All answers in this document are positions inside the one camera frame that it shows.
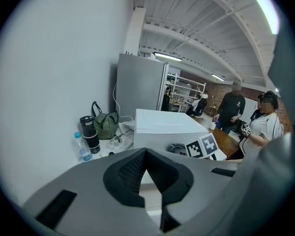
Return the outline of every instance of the jeans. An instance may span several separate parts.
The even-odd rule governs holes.
[[[232,126],[224,126],[220,122],[217,122],[216,123],[216,127],[218,127],[219,129],[221,129],[226,134],[229,134],[230,131],[231,131],[231,129],[232,129]]]

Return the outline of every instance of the brick wall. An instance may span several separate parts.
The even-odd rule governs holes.
[[[207,81],[206,79],[203,79],[201,77],[198,77],[196,75],[193,75],[184,71],[180,72],[180,76],[189,80],[196,81],[201,84],[204,84],[204,83],[206,84],[206,90],[208,90],[208,101],[207,101],[208,106],[215,105],[216,107],[219,107],[224,95],[232,91],[231,85],[213,83],[213,82]],[[264,93],[264,92],[250,89],[250,88],[241,89],[242,96],[246,98],[250,98],[252,100],[257,100],[258,95],[260,95],[261,93]],[[277,110],[277,113],[280,119],[280,123],[284,125],[285,133],[291,132],[292,131],[291,121],[290,121],[289,115],[287,114],[285,105],[280,97],[278,98],[278,102],[279,102],[279,109]]]

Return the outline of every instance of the black tumbler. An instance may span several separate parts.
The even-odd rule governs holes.
[[[92,116],[81,117],[80,123],[82,126],[83,137],[88,143],[91,153],[98,153],[100,151],[100,146],[97,131],[94,127],[94,118]]]

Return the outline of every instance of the white cable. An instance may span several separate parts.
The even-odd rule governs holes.
[[[121,116],[121,113],[120,113],[120,106],[119,106],[118,102],[116,101],[116,99],[115,99],[115,95],[114,95],[114,94],[115,94],[116,86],[117,86],[117,83],[116,83],[116,85],[115,85],[115,87],[114,87],[113,98],[114,98],[114,101],[116,102],[116,104],[117,104],[118,107],[119,107],[119,116],[120,116],[120,117],[123,117],[123,118],[130,117],[130,118],[132,119],[132,121],[134,121],[133,118],[132,118],[131,116]]]

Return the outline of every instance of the white box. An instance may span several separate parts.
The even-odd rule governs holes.
[[[185,113],[137,109],[134,148],[166,150],[169,144],[189,144],[208,130]]]

